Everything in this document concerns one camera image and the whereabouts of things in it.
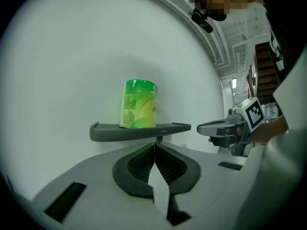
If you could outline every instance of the white panel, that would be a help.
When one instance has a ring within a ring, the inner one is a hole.
[[[119,122],[128,79],[157,85],[157,123],[192,124],[166,142],[217,152],[196,126],[223,117],[218,76],[192,33],[148,0],[29,0],[0,42],[0,70],[2,163],[28,199],[86,158],[154,141],[89,138],[94,122]]]

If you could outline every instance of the light fixture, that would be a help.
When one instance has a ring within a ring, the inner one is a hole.
[[[236,88],[236,79],[232,79],[232,88],[233,88],[233,89]]]

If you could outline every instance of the wooden staircase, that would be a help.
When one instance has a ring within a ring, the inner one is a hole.
[[[256,89],[255,96],[260,104],[275,102],[273,93],[277,89],[277,75],[271,60],[270,43],[255,47]]]

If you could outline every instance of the ceiling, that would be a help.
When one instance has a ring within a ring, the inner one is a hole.
[[[232,11],[223,22],[208,19],[213,27],[205,32],[191,19],[194,4],[189,0],[152,0],[176,16],[198,39],[216,69],[221,84],[237,78],[235,98],[246,95],[247,69],[254,65],[255,44],[269,41],[269,23],[262,5],[251,4],[247,9]]]

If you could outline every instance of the gray shelf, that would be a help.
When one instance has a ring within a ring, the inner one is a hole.
[[[191,130],[189,124],[157,124],[155,128],[121,128],[114,124],[94,123],[90,128],[92,141],[123,141],[161,137]]]

